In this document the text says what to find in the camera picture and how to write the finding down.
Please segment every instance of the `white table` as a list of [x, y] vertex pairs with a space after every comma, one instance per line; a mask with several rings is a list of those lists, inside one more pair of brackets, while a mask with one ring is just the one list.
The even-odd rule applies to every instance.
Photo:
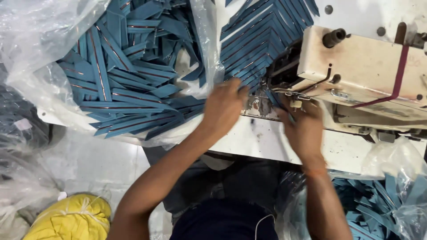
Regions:
[[[225, 8], [225, 0], [216, 0], [218, 31], [243, 2], [244, 0], [234, 0]], [[427, 3], [423, 0], [317, 0], [316, 3], [321, 17], [314, 17], [315, 25], [332, 29], [342, 27], [348, 33], [383, 41], [394, 40], [397, 25], [401, 21], [407, 23], [408, 31], [418, 28], [418, 32], [427, 32], [427, 18], [425, 17], [427, 16]], [[331, 15], [324, 13], [326, 5], [333, 6]], [[386, 35], [383, 37], [376, 34], [377, 28], [380, 26], [386, 28]], [[43, 115], [45, 112], [43, 109], [39, 109], [38, 112], [39, 117], [44, 121], [63, 125], [54, 115], [48, 112]], [[180, 142], [183, 135], [191, 132], [201, 118], [202, 116], [198, 116], [174, 131], [164, 134], [167, 136], [165, 142]], [[85, 123], [83, 125], [87, 126], [89, 132], [94, 132], [94, 129], [87, 124], [94, 122], [93, 119], [84, 116], [76, 116], [76, 119]], [[241, 116], [234, 128], [211, 150], [300, 164], [300, 160], [291, 150], [282, 132], [283, 126], [280, 122]], [[140, 145], [137, 138], [121, 136], [118, 140]], [[413, 144], [424, 155], [427, 141], [413, 141]], [[329, 168], [363, 174], [363, 160], [372, 146], [373, 144], [359, 136], [325, 131], [323, 153]]]

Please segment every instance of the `yellow fabric bundle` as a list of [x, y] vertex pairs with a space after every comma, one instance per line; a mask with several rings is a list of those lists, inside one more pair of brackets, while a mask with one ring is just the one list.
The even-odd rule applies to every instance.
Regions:
[[23, 240], [104, 240], [110, 215], [110, 205], [102, 198], [70, 196], [40, 213]]

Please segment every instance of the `industrial sewing machine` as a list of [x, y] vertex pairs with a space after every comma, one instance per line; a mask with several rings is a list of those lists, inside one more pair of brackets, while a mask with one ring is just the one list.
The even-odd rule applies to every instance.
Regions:
[[327, 129], [394, 141], [395, 134], [427, 138], [427, 35], [403, 45], [312, 26], [271, 64], [267, 87], [292, 98], [293, 107], [320, 100]]

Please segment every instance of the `red tape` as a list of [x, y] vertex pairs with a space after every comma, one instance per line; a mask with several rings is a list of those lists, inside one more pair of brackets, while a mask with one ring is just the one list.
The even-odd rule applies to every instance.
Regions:
[[365, 106], [369, 106], [372, 104], [376, 104], [376, 103], [380, 103], [380, 102], [387, 102], [387, 101], [391, 101], [393, 99], [396, 99], [399, 96], [400, 88], [402, 86], [402, 79], [403, 79], [403, 74], [405, 72], [405, 66], [406, 66], [406, 60], [408, 58], [408, 52], [409, 52], [409, 46], [403, 46], [401, 57], [399, 60], [398, 72], [396, 73], [395, 85], [393, 87], [393, 92], [392, 92], [391, 96], [380, 98], [380, 99], [370, 101], [370, 102], [357, 104], [357, 105], [351, 106], [351, 108], [360, 108], [360, 107], [365, 107]]

